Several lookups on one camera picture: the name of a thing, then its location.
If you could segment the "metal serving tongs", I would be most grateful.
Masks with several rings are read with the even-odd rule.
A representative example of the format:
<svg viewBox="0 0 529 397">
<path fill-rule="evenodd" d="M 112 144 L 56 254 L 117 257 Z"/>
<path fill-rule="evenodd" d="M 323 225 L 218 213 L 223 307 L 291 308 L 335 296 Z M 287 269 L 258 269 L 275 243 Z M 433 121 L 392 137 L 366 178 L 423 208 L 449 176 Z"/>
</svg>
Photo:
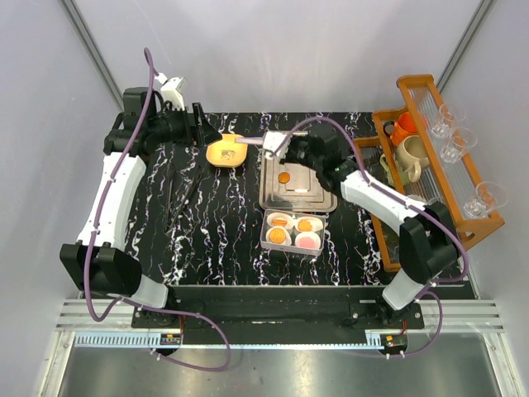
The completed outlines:
<svg viewBox="0 0 529 397">
<path fill-rule="evenodd" d="M 179 215 L 188 206 L 195 190 L 203 177 L 203 168 L 201 165 L 196 165 L 193 168 L 193 173 L 189 176 L 189 181 L 183 181 L 182 191 L 179 191 L 179 185 L 177 189 L 174 189 L 174 181 L 169 182 L 169 194 L 167 198 L 167 204 L 164 214 L 164 234 L 168 236 L 171 230 L 179 219 Z"/>
</svg>

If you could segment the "golden flower-shaped biscuit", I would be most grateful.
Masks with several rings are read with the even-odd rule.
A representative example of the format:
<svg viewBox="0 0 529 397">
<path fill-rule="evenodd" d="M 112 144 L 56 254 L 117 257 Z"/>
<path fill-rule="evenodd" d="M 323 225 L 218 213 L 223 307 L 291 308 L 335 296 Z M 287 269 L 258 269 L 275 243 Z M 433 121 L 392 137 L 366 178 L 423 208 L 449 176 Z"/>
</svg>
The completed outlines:
<svg viewBox="0 0 529 397">
<path fill-rule="evenodd" d="M 307 219 L 300 219 L 298 222 L 298 230 L 300 232 L 311 232 L 312 224 Z"/>
</svg>

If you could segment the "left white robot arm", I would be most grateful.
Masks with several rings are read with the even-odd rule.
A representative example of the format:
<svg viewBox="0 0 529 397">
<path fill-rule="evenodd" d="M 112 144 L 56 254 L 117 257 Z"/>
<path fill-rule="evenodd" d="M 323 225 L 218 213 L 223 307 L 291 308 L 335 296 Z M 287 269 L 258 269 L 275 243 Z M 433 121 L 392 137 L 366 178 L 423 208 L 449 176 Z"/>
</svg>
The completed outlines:
<svg viewBox="0 0 529 397">
<path fill-rule="evenodd" d="M 60 261 L 79 290 L 150 307 L 150 318 L 162 328 L 177 321 L 179 308 L 168 301 L 168 288 L 144 275 L 140 262 L 125 252 L 133 198 L 159 146 L 200 147 L 221 138 L 200 103 L 186 109 L 180 85 L 173 78 L 158 91 L 125 90 L 124 110 L 104 139 L 102 178 L 88 220 L 76 242 L 60 249 Z"/>
</svg>

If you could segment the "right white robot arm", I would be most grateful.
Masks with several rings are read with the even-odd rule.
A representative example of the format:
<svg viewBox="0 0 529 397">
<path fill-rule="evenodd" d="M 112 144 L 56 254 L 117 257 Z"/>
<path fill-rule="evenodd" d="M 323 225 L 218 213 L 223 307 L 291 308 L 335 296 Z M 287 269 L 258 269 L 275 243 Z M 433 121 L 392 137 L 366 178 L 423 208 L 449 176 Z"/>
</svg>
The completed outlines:
<svg viewBox="0 0 529 397">
<path fill-rule="evenodd" d="M 360 151 L 343 127 L 333 121 L 324 132 L 299 135 L 299 123 L 274 150 L 283 163 L 314 170 L 320 185 L 335 196 L 362 207 L 398 234 L 400 271 L 384 288 L 375 307 L 380 325 L 393 328 L 405 308 L 462 252 L 450 210 L 440 202 L 426 205 L 371 176 Z"/>
</svg>

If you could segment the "golden round biscuit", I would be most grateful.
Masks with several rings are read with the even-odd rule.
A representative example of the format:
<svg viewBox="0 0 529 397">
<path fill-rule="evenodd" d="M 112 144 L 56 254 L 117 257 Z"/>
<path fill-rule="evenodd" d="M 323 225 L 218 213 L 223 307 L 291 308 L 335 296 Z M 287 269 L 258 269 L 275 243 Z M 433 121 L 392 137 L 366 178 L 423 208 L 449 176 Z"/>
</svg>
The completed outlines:
<svg viewBox="0 0 529 397">
<path fill-rule="evenodd" d="M 271 222 L 273 225 L 281 227 L 285 227 L 288 224 L 288 221 L 284 218 L 274 218 Z"/>
<path fill-rule="evenodd" d="M 269 232 L 269 241 L 274 244 L 283 244 L 286 240 L 286 234 L 283 229 L 274 228 Z"/>
</svg>

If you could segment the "pink round cookie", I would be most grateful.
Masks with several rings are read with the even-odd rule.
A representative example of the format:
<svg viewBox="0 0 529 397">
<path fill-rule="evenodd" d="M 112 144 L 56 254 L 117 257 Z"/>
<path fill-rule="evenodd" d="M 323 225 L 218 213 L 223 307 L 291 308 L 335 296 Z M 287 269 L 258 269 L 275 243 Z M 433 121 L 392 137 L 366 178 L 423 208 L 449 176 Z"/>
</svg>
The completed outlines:
<svg viewBox="0 0 529 397">
<path fill-rule="evenodd" d="M 313 237 L 306 235 L 298 238 L 298 245 L 302 248 L 314 249 L 317 246 L 317 242 Z"/>
</svg>

